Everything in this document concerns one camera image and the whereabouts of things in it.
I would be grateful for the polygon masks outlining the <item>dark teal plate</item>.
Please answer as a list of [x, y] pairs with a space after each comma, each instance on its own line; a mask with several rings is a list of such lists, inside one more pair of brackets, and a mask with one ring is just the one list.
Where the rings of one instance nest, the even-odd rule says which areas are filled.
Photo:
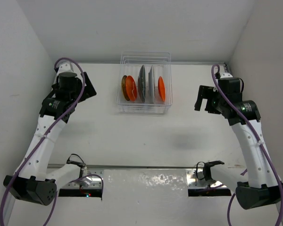
[[142, 103], [145, 103], [145, 66], [142, 65], [138, 76], [138, 92]]

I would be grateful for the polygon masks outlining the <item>red teal floral plate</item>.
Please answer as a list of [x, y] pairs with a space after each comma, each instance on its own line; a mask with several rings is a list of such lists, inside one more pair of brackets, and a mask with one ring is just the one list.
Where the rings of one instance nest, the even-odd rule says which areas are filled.
[[154, 104], [155, 102], [155, 84], [154, 84], [154, 67], [151, 66], [148, 73], [148, 86], [149, 86], [149, 96], [150, 102]]

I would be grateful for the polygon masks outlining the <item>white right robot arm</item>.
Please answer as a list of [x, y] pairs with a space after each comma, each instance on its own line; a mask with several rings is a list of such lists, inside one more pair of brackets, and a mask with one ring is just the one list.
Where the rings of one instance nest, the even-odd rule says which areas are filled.
[[229, 73], [215, 73], [220, 89], [231, 103], [248, 119], [257, 134], [258, 141], [244, 119], [231, 108], [216, 87], [199, 87], [195, 110], [199, 111], [202, 100], [206, 99], [205, 111], [221, 114], [228, 120], [230, 127], [236, 135], [246, 163], [247, 174], [245, 178], [240, 173], [235, 173], [225, 166], [223, 161], [206, 162], [203, 167], [202, 179], [216, 180], [223, 183], [236, 194], [238, 203], [245, 209], [252, 209], [281, 200], [279, 185], [272, 172], [260, 145], [263, 145], [260, 114], [254, 101], [242, 99], [241, 86], [244, 83], [239, 78], [234, 78]]

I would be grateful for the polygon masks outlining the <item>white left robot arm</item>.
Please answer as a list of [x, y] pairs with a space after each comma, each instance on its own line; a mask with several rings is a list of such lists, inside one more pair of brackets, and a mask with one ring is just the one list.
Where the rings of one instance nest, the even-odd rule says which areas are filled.
[[97, 94], [87, 73], [83, 72], [79, 79], [69, 60], [55, 65], [55, 71], [56, 82], [42, 102], [37, 128], [25, 157], [14, 175], [6, 175], [3, 181], [17, 200], [45, 206], [51, 204], [60, 188], [87, 171], [85, 163], [71, 160], [51, 173], [47, 168], [55, 143], [77, 104]]

